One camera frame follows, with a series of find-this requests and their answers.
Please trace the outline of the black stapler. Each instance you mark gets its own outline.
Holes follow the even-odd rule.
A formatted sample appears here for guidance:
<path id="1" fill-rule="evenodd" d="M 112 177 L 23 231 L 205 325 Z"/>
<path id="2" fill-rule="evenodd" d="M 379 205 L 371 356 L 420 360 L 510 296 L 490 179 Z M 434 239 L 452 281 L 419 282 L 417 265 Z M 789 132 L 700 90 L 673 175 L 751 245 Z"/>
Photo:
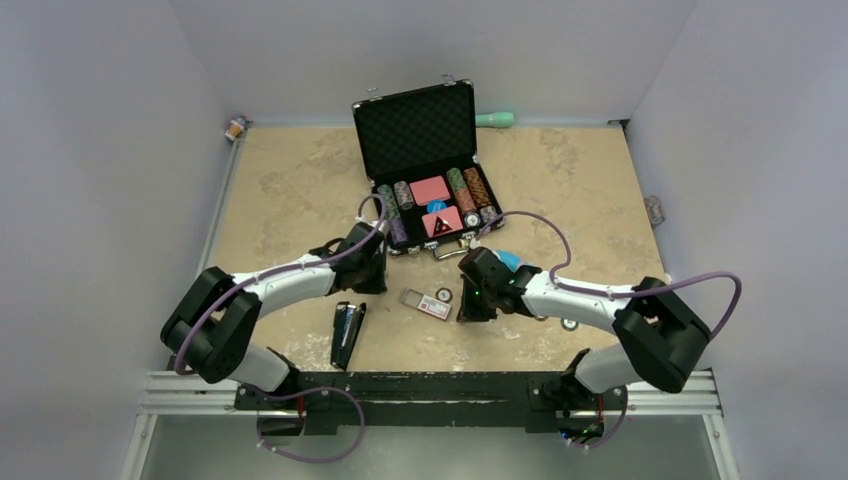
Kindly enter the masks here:
<path id="1" fill-rule="evenodd" d="M 330 364 L 341 371 L 348 369 L 359 331 L 367 312 L 365 302 L 339 302 L 334 310 Z"/>

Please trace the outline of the red staple box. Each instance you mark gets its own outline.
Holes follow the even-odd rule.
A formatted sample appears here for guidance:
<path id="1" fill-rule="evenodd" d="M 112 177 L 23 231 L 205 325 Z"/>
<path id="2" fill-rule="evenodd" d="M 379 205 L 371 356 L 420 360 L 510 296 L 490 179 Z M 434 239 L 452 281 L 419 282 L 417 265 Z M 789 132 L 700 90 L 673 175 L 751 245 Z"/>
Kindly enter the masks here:
<path id="1" fill-rule="evenodd" d="M 451 313 L 449 303 L 414 289 L 405 289 L 400 295 L 399 302 L 441 321 L 447 321 Z"/>

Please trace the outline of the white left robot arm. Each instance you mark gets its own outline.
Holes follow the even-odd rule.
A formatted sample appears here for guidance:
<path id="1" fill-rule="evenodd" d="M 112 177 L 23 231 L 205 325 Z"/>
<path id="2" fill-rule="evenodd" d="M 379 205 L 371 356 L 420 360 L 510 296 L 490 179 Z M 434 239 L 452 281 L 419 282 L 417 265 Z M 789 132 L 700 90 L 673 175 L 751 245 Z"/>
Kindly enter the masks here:
<path id="1" fill-rule="evenodd" d="M 358 222 L 346 237 L 287 264 L 240 274 L 203 270 L 160 332 L 176 356 L 174 367 L 209 384 L 230 379 L 251 385 L 272 408 L 289 407 L 297 399 L 299 371 L 283 354 L 253 343 L 256 324 L 304 300 L 346 290 L 384 293 L 386 232 L 375 222 Z"/>

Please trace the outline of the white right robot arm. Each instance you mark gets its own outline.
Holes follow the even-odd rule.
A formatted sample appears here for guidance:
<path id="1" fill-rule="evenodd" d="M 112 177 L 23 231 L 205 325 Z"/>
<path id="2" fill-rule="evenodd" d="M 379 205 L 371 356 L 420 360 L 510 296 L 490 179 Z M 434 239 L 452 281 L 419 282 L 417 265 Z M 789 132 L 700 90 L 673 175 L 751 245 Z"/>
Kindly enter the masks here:
<path id="1" fill-rule="evenodd" d="M 680 392 L 713 338 L 698 315 L 653 277 L 595 295 L 594 284 L 552 278 L 531 265 L 511 269 L 485 247 L 470 250 L 458 267 L 464 282 L 461 321 L 486 322 L 500 313 L 551 317 L 616 337 L 616 344 L 581 354 L 567 368 L 561 392 L 576 407 L 640 381 Z"/>

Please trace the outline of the blue marker pen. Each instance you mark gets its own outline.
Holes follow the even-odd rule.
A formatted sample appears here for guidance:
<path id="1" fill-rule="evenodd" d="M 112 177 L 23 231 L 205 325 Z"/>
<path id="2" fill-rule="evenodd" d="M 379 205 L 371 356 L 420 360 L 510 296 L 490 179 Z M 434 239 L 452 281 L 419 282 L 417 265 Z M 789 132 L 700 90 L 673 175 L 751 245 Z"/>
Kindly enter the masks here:
<path id="1" fill-rule="evenodd" d="M 520 256 L 505 250 L 495 250 L 495 255 L 498 259 L 511 271 L 517 272 L 522 267 L 536 269 L 536 266 L 527 263 Z"/>

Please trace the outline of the brown poker chip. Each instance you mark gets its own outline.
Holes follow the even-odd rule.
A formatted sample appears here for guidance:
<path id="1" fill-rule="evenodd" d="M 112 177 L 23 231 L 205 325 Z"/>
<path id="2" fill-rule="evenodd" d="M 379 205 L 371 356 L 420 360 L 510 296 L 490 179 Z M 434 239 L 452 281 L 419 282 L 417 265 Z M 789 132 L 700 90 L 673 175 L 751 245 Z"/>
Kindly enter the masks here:
<path id="1" fill-rule="evenodd" d="M 437 298 L 440 302 L 444 302 L 444 303 L 451 303 L 451 302 L 452 302 L 452 300 L 453 300 L 453 297 L 454 297 L 454 295 L 453 295 L 452 290 L 451 290 L 451 289 L 449 289 L 449 288 L 447 288 L 447 287 L 439 288 L 439 289 L 436 291 L 436 298 Z"/>

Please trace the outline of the green poker chip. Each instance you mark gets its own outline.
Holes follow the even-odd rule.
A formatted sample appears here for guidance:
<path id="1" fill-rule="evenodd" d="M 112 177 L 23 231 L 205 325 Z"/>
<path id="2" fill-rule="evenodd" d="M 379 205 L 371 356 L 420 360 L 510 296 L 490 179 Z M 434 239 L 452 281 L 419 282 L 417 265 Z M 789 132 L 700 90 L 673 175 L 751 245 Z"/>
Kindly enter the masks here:
<path id="1" fill-rule="evenodd" d="M 566 331 L 575 331 L 579 327 L 579 324 L 572 320 L 562 319 L 561 326 Z"/>

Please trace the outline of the pink card deck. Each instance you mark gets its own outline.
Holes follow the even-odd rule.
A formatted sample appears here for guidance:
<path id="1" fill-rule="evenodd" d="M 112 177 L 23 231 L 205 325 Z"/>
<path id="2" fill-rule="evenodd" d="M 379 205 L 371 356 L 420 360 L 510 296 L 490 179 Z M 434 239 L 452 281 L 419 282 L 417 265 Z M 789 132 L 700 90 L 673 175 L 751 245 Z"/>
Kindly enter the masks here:
<path id="1" fill-rule="evenodd" d="M 451 191 L 442 176 L 411 182 L 409 188 L 418 206 L 427 206 L 433 201 L 447 202 L 451 198 Z"/>

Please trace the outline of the black poker chip case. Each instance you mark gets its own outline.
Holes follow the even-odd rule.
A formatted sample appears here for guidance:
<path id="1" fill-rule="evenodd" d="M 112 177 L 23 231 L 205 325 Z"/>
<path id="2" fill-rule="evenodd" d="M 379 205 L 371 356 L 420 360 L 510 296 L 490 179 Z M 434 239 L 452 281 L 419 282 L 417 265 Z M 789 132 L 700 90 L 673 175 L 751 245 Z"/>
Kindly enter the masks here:
<path id="1" fill-rule="evenodd" d="M 475 90 L 469 79 L 401 93 L 373 94 L 351 106 L 361 157 L 373 192 L 389 211 L 393 255 L 434 250 L 503 226 L 503 210 L 478 158 Z M 447 202 L 418 206 L 409 184 L 442 176 Z"/>

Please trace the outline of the mint green bottle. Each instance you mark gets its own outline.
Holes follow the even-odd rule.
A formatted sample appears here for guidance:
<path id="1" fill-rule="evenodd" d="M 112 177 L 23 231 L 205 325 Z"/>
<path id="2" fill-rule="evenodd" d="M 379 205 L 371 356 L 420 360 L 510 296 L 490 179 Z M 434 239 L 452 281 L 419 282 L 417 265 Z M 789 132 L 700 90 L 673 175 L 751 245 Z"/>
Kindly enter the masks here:
<path id="1" fill-rule="evenodd" d="M 506 129 L 511 128 L 514 124 L 515 118 L 512 112 L 492 112 L 475 116 L 477 128 Z"/>

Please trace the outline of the small orange bottle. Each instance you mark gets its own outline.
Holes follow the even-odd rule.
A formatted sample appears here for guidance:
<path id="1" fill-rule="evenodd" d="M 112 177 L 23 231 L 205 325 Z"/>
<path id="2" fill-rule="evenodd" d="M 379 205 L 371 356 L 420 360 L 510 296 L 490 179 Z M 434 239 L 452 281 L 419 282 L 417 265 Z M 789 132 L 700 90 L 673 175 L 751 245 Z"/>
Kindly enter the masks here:
<path id="1" fill-rule="evenodd" d="M 246 132 L 248 127 L 249 127 L 249 120 L 245 116 L 243 116 L 243 115 L 234 116 L 230 119 L 227 129 L 224 131 L 224 136 L 230 142 L 234 142 L 242 134 L 244 134 Z"/>

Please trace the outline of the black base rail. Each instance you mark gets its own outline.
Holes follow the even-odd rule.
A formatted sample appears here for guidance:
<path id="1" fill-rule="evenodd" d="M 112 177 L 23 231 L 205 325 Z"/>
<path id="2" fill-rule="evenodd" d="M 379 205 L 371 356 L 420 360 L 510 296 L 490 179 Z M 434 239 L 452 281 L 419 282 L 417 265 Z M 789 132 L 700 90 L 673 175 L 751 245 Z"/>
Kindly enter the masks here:
<path id="1" fill-rule="evenodd" d="M 303 372 L 272 394 L 240 386 L 235 408 L 289 417 L 305 435 L 342 426 L 520 428 L 599 437 L 623 387 L 586 392 L 560 372 Z"/>

